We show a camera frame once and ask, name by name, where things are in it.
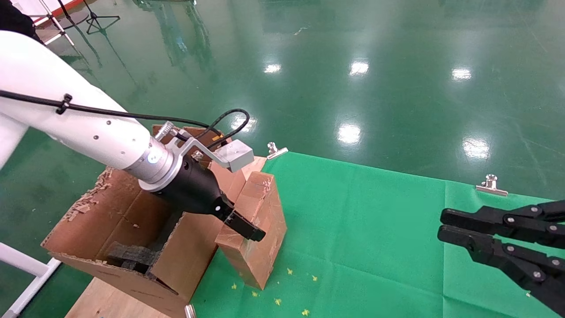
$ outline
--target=green cloth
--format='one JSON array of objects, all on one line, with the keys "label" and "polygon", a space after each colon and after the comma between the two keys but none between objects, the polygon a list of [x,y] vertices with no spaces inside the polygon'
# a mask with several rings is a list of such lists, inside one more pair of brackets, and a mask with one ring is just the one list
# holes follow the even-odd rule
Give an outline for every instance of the green cloth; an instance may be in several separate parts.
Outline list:
[{"label": "green cloth", "polygon": [[547,200],[297,153],[263,171],[275,175],[288,226],[267,287],[245,286],[218,251],[192,299],[200,318],[302,317],[304,310],[309,317],[558,317],[500,270],[436,237],[445,207],[474,212]]}]

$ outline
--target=white robotic arm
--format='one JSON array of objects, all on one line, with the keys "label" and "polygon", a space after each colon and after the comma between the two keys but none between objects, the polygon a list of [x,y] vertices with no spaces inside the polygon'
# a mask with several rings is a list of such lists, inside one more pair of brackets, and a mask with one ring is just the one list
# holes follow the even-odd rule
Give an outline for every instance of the white robotic arm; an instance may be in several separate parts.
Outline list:
[{"label": "white robotic arm", "polygon": [[[253,161],[247,145],[235,140],[212,153],[171,123],[164,125],[156,139],[133,118],[69,108],[80,105],[126,113],[37,41],[0,31],[0,43],[10,44],[10,49],[0,50],[0,169],[28,127],[33,127],[96,161],[127,171],[140,180],[144,190],[187,212],[213,214],[249,239],[264,237],[265,232],[234,210],[212,172],[186,156],[190,148],[198,147],[236,171]],[[60,105],[47,105],[45,100],[51,104],[60,101]],[[160,138],[170,132],[173,140],[162,144]],[[186,142],[179,148],[181,139]]]}]

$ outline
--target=glossy floor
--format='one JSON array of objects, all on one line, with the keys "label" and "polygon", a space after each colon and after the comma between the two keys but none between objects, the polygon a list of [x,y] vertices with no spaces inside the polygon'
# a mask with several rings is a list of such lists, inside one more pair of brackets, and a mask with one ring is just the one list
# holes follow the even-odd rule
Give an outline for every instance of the glossy floor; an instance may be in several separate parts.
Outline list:
[{"label": "glossy floor", "polygon": [[[495,173],[510,192],[564,197],[560,0],[105,0],[92,8],[121,19],[106,33],[70,30],[80,54],[64,40],[50,47],[129,111],[211,122],[244,108],[252,119],[238,137],[258,155],[275,141],[470,184]],[[102,169],[30,131],[0,173],[0,242],[46,261],[40,241]],[[0,311],[30,280],[0,265]],[[60,270],[24,316],[64,316],[87,282]]]}]

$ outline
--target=cardboard box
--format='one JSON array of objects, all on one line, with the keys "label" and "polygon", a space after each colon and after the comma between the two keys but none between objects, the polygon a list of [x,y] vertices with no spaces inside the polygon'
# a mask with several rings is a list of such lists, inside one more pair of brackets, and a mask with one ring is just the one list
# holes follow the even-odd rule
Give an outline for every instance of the cardboard box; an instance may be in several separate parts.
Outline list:
[{"label": "cardboard box", "polygon": [[275,177],[252,172],[235,208],[267,235],[261,242],[254,242],[224,225],[216,243],[247,285],[264,289],[286,233]]},{"label": "cardboard box", "polygon": [[[218,175],[220,188],[235,201],[243,172]],[[184,213],[140,189],[133,176],[106,169],[45,238],[50,255],[87,272],[172,318],[185,318],[189,303],[217,245],[223,223],[214,216]],[[173,223],[157,260],[142,274],[114,266],[106,257],[113,242],[148,247]]]}]

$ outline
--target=black cable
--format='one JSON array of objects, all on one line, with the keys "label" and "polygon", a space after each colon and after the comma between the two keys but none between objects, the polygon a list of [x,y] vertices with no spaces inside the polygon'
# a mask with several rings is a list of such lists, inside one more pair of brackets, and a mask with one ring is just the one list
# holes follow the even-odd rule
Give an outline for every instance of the black cable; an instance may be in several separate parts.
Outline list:
[{"label": "black cable", "polygon": [[[52,106],[52,107],[57,107],[57,108],[61,107],[61,104],[62,104],[61,101],[48,100],[48,99],[45,99],[45,98],[34,97],[34,96],[29,96],[29,95],[24,95],[24,94],[18,94],[18,93],[14,93],[14,92],[7,92],[7,91],[2,91],[2,90],[0,90],[0,97],[10,98],[12,100],[18,100],[18,101],[24,101],[24,102],[31,102],[31,103],[34,103],[34,104]],[[146,115],[146,114],[135,114],[135,113],[125,113],[123,111],[93,108],[93,107],[81,106],[81,105],[70,104],[70,103],[69,103],[68,109],[77,110],[77,111],[84,111],[86,113],[115,116],[115,117],[127,117],[127,118],[136,118],[136,119],[148,119],[148,120],[154,120],[154,121],[170,121],[170,122],[179,122],[179,123],[191,124],[191,125],[194,125],[194,126],[204,127],[204,128],[206,128],[206,131],[211,130],[218,137],[221,136],[221,133],[217,129],[215,129],[214,127],[210,127],[209,125],[207,125],[205,123],[192,121],[190,119],[185,119],[185,118]]]},{"label": "black cable", "polygon": [[245,120],[244,122],[242,122],[236,129],[232,130],[229,134],[222,136],[220,139],[217,139],[216,141],[214,141],[213,143],[211,143],[208,146],[208,149],[211,149],[212,147],[214,147],[215,145],[219,144],[219,143],[224,143],[228,138],[232,137],[233,135],[237,134],[238,132],[240,132],[245,125],[247,125],[247,123],[249,122],[249,113],[241,108],[234,108],[234,109],[230,109],[228,111],[226,111],[225,113],[223,113],[222,115],[220,115],[218,118],[216,118],[216,120],[214,122],[212,122],[208,128],[206,128],[204,131],[202,131],[200,134],[198,134],[198,136],[196,136],[195,138],[198,139],[202,136],[204,136],[207,132],[209,132],[210,130],[214,129],[214,127],[222,120],[224,119],[227,115],[233,114],[233,113],[242,113],[243,115],[245,115]]},{"label": "black cable", "polygon": [[[48,100],[46,98],[29,96],[29,95],[24,95],[24,94],[19,94],[19,93],[14,93],[14,92],[8,92],[8,91],[3,91],[3,90],[0,90],[0,97],[10,98],[12,100],[18,100],[18,101],[24,101],[24,102],[31,102],[31,103],[34,103],[34,104],[52,106],[52,107],[57,107],[57,108],[61,108],[62,104],[63,104],[63,102],[61,102],[61,101]],[[240,108],[235,108],[235,109],[231,109],[231,110],[226,111],[225,113],[220,115],[218,118],[216,118],[216,120],[210,125],[207,125],[207,124],[201,123],[201,122],[197,122],[197,121],[193,121],[193,120],[190,120],[190,119],[185,119],[185,118],[136,114],[136,113],[125,113],[123,111],[93,108],[93,107],[76,105],[76,104],[71,104],[71,103],[68,103],[67,109],[72,109],[72,110],[76,110],[76,111],[83,111],[83,112],[86,112],[86,113],[99,114],[99,115],[136,118],[136,119],[148,119],[148,120],[153,120],[153,121],[179,122],[179,123],[185,123],[185,124],[191,124],[191,125],[194,125],[194,126],[204,127],[206,129],[204,131],[202,131],[200,134],[198,134],[198,136],[195,137],[196,139],[202,137],[203,135],[205,135],[209,131],[213,131],[218,137],[220,137],[219,139],[215,140],[212,144],[210,144],[208,146],[208,149],[211,149],[212,147],[214,147],[215,145],[218,145],[220,143],[222,145],[226,145],[227,144],[226,140],[228,138],[232,137],[233,135],[237,134],[238,132],[240,132],[245,127],[245,125],[247,125],[247,123],[249,122],[249,119],[250,119],[249,113],[246,110],[240,109]],[[245,120],[236,129],[234,129],[233,131],[231,131],[230,133],[228,133],[225,136],[221,136],[221,133],[215,128],[215,126],[222,119],[224,119],[227,115],[232,114],[232,113],[242,113],[242,114],[244,114]],[[185,138],[184,136],[182,136],[180,134],[177,135],[177,138],[179,138],[183,141],[187,141],[187,138]]]},{"label": "black cable", "polygon": [[237,110],[238,112],[243,113],[243,114],[245,115],[245,120],[244,120],[244,122],[242,122],[241,125],[239,125],[236,129],[232,130],[229,134],[226,134],[226,135],[223,136],[222,138],[220,138],[220,139],[216,140],[215,142],[211,143],[211,144],[208,146],[208,149],[214,147],[215,145],[217,145],[217,144],[219,144],[219,143],[224,144],[225,141],[226,141],[228,138],[230,138],[230,137],[232,137],[233,135],[235,135],[235,134],[237,134],[238,132],[240,132],[240,131],[245,127],[245,125],[247,125],[247,123],[249,122],[250,116],[249,116],[249,113],[248,113],[246,110],[239,109],[239,108],[232,109],[232,110]]}]

